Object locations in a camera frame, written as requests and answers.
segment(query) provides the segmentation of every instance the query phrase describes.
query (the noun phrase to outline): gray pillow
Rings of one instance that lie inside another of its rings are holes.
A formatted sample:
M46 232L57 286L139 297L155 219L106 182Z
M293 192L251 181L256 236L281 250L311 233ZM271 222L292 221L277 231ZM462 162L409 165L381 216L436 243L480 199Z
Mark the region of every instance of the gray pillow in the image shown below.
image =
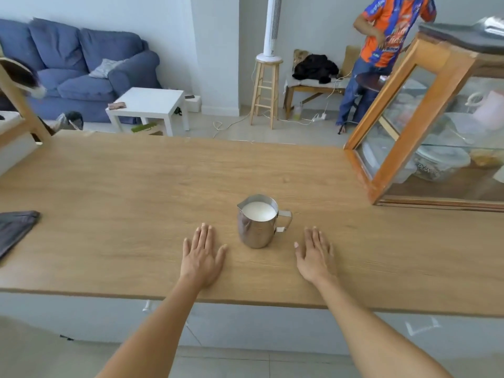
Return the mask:
M116 66L121 65L125 59L122 61L112 61L111 59L106 59L101 62L101 65L94 69L89 76L93 78L108 78L108 73L114 69Z

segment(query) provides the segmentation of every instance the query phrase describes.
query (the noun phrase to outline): wooden countertop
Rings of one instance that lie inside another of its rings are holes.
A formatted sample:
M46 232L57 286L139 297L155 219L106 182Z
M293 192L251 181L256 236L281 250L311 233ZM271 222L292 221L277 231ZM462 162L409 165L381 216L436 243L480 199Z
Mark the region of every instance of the wooden countertop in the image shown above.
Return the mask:
M265 249L237 235L255 193L294 214ZM374 310L504 317L504 215L373 207L337 148L60 132L0 177L0 212L26 209L43 218L0 261L0 290L160 299L206 222L230 251L200 301L324 307L293 249L316 224Z

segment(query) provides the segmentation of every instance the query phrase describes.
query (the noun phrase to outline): pitcher handle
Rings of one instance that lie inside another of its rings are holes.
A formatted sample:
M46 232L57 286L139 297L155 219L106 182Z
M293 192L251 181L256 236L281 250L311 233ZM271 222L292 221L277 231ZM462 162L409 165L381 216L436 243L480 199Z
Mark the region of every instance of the pitcher handle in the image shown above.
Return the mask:
M290 218L289 222L285 227L277 227L275 230L276 232L285 232L289 228L290 223L292 223L292 212L278 210L278 215Z

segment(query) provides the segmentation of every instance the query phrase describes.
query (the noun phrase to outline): white side table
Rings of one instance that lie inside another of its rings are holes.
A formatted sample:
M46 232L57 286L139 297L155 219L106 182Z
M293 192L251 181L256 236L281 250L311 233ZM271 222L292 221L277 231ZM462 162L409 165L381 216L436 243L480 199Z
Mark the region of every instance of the white side table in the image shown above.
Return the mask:
M165 90L163 88L130 88L116 102L126 103L126 108L109 110L106 108L110 122L117 132L124 132L119 121L120 116L140 117L142 124L148 123L148 118L161 118L166 126L166 134L173 136L171 120L177 107L182 110L182 122L184 130L189 131L189 119L187 116L186 100L182 90Z

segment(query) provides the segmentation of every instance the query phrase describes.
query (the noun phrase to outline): jeans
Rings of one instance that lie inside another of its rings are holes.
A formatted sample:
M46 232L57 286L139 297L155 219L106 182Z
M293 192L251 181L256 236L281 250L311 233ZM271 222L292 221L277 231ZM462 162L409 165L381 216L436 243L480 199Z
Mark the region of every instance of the jeans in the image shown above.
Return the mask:
M394 64L391 63L387 67L376 67L364 61L361 57L357 59L355 65L353 66L350 82L345 89L345 95L343 96L343 100L340 104L340 112L338 114L338 119L336 120L337 125L342 125L348 120L350 109L352 108L359 94L362 94L362 98L357 106L355 114L353 115L353 121L356 123L360 122L360 120L362 119L364 114L366 114L376 96L378 95L378 93L373 90L363 89L357 83L355 77L358 74L367 72L377 73L379 75L390 75L393 66Z

